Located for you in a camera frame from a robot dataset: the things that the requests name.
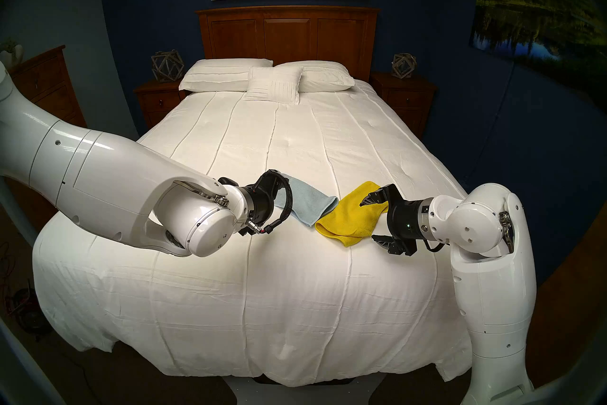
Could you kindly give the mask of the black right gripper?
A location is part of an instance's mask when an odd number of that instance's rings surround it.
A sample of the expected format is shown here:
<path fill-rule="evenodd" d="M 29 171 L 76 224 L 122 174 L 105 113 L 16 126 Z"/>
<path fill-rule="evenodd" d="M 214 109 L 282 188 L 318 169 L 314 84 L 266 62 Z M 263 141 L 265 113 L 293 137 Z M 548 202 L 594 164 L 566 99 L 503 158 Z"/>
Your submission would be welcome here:
<path fill-rule="evenodd" d="M 373 234 L 373 241 L 389 254 L 412 256 L 418 250 L 416 241 L 424 238 L 418 215 L 422 202 L 405 200 L 396 185 L 387 185 L 368 193 L 359 206 L 386 205 L 387 226 L 391 236 Z"/>

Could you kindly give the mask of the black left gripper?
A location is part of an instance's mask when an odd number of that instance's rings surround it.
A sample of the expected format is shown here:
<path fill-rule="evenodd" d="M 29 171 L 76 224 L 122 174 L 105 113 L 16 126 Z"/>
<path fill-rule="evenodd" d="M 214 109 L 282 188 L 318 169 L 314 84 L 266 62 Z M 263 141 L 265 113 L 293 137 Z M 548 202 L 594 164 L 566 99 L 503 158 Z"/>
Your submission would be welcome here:
<path fill-rule="evenodd" d="M 242 188 L 247 199 L 246 229 L 275 229 L 285 221 L 285 203 L 281 216 L 272 223 L 262 226 L 272 215 L 274 200 L 278 191 L 285 188 L 285 177 L 277 170 L 267 170 L 253 185 Z"/>

